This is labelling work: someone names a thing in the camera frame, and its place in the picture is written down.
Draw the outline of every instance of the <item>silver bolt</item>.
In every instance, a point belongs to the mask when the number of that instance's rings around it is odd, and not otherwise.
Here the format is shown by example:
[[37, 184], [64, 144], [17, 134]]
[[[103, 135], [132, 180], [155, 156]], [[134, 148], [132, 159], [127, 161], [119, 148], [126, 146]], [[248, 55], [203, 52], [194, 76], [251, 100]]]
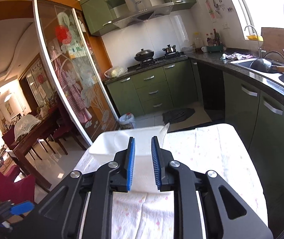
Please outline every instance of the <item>silver bolt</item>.
[[211, 178], [216, 178], [217, 177], [217, 173], [215, 171], [212, 171], [212, 170], [208, 171], [207, 174]]
[[70, 174], [71, 178], [79, 178], [80, 177], [80, 172], [79, 171], [73, 171]]
[[180, 166], [180, 162], [178, 162], [178, 161], [170, 161], [170, 165], [172, 167], [179, 167]]
[[108, 166], [109, 166], [110, 168], [116, 168], [116, 167], [119, 166], [119, 164], [118, 164], [117, 162], [109, 162]]

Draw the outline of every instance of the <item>yellow bowl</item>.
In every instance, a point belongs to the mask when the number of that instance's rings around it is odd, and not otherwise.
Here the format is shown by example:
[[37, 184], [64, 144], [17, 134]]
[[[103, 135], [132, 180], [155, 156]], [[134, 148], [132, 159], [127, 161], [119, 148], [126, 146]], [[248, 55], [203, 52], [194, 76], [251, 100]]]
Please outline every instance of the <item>yellow bowl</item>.
[[[256, 41], [257, 41], [257, 36], [255, 36], [255, 35], [247, 36], [247, 38], [248, 38], [249, 40], [256, 40]], [[259, 35], [259, 36], [258, 36], [258, 41], [264, 41], [263, 37]]]

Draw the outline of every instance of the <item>white tablecloth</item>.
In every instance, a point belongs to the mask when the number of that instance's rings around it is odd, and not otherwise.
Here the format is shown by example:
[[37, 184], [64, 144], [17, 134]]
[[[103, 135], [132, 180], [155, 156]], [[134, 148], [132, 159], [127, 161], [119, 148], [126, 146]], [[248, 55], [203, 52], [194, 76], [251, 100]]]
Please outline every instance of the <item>white tablecloth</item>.
[[[163, 148], [191, 170], [215, 170], [267, 225], [263, 189], [254, 165], [235, 129], [228, 124], [168, 133]], [[96, 171], [98, 162], [85, 152], [74, 170]], [[112, 239], [173, 238], [173, 193], [114, 193]]]

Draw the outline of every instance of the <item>stainless steel range hood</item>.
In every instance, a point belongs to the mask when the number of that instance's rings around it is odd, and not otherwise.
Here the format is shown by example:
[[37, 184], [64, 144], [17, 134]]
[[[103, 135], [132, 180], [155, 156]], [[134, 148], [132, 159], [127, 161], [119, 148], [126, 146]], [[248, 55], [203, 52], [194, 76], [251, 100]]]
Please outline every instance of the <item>stainless steel range hood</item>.
[[150, 0], [125, 0], [129, 14], [112, 21], [118, 28], [125, 28], [138, 22], [150, 20], [171, 13], [174, 3], [162, 3], [152, 6]]

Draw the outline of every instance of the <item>white mug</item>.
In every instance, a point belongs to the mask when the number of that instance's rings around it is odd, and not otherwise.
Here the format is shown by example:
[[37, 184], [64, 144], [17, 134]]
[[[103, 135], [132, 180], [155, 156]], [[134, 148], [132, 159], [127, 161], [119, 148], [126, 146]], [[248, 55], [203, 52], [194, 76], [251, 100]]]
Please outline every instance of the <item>white mug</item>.
[[202, 47], [201, 49], [202, 49], [203, 52], [207, 52], [207, 47], [206, 46]]

